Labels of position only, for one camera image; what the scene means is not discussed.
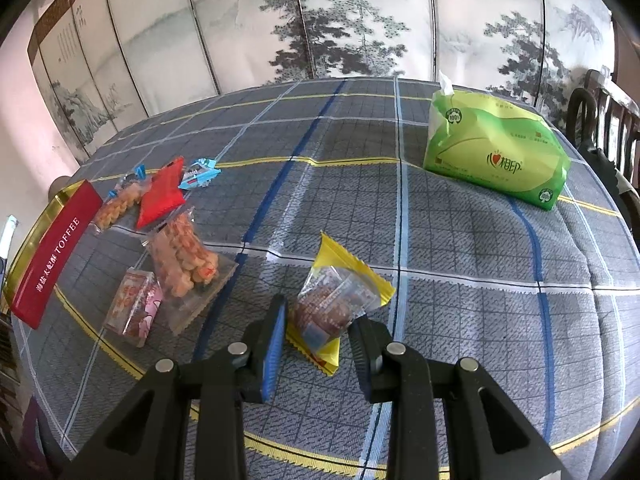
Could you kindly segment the pink clear snack packet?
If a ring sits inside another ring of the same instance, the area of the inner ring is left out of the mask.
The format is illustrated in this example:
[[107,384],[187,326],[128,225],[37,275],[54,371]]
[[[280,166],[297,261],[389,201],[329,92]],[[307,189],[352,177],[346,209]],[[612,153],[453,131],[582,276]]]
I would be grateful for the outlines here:
[[155,274],[130,268],[118,286],[103,326],[142,348],[162,301],[163,291]]

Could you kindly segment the large clear fried snack bag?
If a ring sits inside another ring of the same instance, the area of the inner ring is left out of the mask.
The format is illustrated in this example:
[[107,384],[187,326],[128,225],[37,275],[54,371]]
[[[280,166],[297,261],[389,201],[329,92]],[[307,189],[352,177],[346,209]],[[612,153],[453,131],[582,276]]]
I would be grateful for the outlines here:
[[193,207],[165,222],[148,237],[145,248],[163,291],[163,317],[175,336],[209,307],[238,267],[203,243]]

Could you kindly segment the yellow clear snack packet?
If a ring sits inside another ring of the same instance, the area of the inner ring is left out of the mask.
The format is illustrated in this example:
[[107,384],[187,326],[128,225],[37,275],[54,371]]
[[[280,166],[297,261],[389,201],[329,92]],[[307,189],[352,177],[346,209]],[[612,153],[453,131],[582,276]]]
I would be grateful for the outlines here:
[[288,310],[285,338],[323,374],[340,366],[341,336],[392,300],[396,288],[325,232],[306,280]]

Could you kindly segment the red snack packet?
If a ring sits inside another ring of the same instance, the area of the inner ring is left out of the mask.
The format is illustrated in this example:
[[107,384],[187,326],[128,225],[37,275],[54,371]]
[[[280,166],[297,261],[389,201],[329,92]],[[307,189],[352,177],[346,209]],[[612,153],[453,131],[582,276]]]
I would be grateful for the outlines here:
[[183,164],[184,158],[179,156],[154,174],[151,186],[142,196],[137,230],[142,230],[186,202],[179,188]]

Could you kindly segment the grey plaid tablecloth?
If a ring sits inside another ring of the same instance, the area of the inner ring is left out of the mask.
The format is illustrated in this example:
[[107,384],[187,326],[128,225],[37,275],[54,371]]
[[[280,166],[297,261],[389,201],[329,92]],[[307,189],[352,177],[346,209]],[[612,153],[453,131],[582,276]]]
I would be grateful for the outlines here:
[[188,198],[203,242],[238,267],[180,335],[158,318],[134,348],[104,330],[124,273],[148,268],[125,217],[87,232],[38,330],[17,324],[52,434],[76,454],[156,361],[208,356],[270,298],[295,297],[322,235],[394,283],[378,311],[424,356],[472,356],[576,479],[599,479],[639,418],[639,255],[577,151],[548,211],[422,167],[432,84],[328,79],[217,96],[115,134],[76,171],[99,193],[138,165],[216,159]]

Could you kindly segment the gold toffee tin box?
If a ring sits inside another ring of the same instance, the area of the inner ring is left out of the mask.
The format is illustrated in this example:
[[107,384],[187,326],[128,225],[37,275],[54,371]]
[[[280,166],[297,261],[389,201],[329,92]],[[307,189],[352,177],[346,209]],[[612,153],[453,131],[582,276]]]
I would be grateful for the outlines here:
[[81,180],[63,188],[43,209],[6,271],[1,307],[36,330],[58,277],[103,204]]

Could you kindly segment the small clear twist snack bag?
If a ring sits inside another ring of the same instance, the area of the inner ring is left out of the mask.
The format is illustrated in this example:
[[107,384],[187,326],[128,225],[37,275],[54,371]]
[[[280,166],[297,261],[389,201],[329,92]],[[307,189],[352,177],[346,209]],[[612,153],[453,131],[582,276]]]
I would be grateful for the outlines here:
[[98,232],[108,230],[133,206],[139,205],[142,197],[151,187],[151,180],[134,181],[121,188],[98,210],[92,224]]

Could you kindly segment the blue wrapped candy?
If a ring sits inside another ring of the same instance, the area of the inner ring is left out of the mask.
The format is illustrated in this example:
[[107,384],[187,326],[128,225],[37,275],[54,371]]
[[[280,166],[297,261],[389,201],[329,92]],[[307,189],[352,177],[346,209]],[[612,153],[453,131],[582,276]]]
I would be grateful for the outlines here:
[[128,172],[121,177],[114,186],[114,192],[119,193],[131,183],[140,183],[146,179],[145,164],[139,164],[134,167],[134,170]]
[[180,190],[189,191],[194,188],[206,188],[221,170],[216,167],[216,160],[209,158],[199,158],[183,171],[182,180],[179,184]]

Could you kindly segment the green tissue pack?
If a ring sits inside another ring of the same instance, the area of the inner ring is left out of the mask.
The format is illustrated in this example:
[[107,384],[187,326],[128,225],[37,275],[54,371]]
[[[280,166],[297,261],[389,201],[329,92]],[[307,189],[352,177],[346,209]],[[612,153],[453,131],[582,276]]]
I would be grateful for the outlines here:
[[570,159],[544,118],[492,94],[455,89],[440,74],[423,168],[550,210]]

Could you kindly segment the dark wooden chair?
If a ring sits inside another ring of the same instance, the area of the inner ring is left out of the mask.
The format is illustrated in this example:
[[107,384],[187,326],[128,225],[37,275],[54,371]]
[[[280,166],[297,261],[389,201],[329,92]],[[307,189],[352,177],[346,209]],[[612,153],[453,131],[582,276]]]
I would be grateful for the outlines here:
[[639,238],[639,105],[610,78],[588,70],[568,101],[565,136],[604,184]]

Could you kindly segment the painted folding screen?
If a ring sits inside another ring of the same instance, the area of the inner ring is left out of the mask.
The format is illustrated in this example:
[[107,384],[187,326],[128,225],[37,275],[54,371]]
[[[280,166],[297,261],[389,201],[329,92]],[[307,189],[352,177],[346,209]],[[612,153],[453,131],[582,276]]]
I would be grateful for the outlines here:
[[612,72],[602,0],[53,0],[27,55],[85,160],[142,119],[311,78],[448,77],[557,125],[588,70]]

